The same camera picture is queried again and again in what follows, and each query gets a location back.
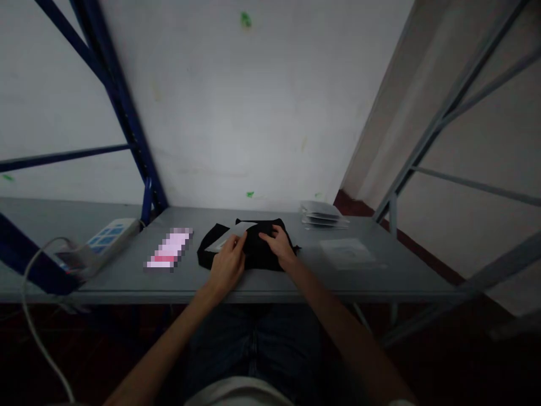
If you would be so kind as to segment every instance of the left hand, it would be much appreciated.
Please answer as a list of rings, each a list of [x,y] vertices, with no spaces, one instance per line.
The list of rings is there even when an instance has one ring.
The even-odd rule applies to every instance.
[[[232,235],[214,256],[207,286],[218,303],[237,285],[244,272],[246,255],[242,248],[246,236],[246,232],[242,237]]]

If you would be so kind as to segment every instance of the phone screen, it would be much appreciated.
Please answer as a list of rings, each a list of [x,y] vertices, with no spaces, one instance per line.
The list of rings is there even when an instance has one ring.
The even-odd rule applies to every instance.
[[[192,235],[191,228],[172,228],[162,240],[163,244],[158,245],[154,255],[148,258],[144,264],[145,268],[170,268],[172,272],[182,254],[188,249]]]

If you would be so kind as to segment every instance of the hand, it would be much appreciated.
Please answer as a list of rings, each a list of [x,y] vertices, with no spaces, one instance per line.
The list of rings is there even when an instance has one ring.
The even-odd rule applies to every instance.
[[[247,233],[242,237],[232,235],[225,242],[221,251],[214,256],[212,269],[207,282],[210,294],[214,296],[218,304],[237,285],[244,272],[246,255],[242,251]]]
[[[296,263],[297,257],[291,249],[287,234],[282,227],[273,224],[272,228],[274,228],[272,237],[259,233],[259,238],[267,242],[270,250],[278,257],[278,263],[286,271],[289,266]]]

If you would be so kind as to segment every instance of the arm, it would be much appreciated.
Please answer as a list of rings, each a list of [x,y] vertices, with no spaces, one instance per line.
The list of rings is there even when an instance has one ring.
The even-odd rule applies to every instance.
[[[203,319],[235,287],[244,271],[242,247],[246,233],[233,235],[214,256],[209,280],[197,291],[168,330],[131,370],[105,405],[149,405],[153,403],[167,374]]]
[[[398,399],[416,403],[415,396],[370,333],[295,256],[282,228],[274,226],[274,229],[274,238],[259,236],[278,256],[280,266],[303,294],[370,399],[379,405]]]

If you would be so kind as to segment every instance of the jeans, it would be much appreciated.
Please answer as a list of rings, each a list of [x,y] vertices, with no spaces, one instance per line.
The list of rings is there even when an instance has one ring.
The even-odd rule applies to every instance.
[[[190,340],[175,404],[232,376],[262,379],[296,405],[322,404],[320,325],[305,304],[222,304]]]

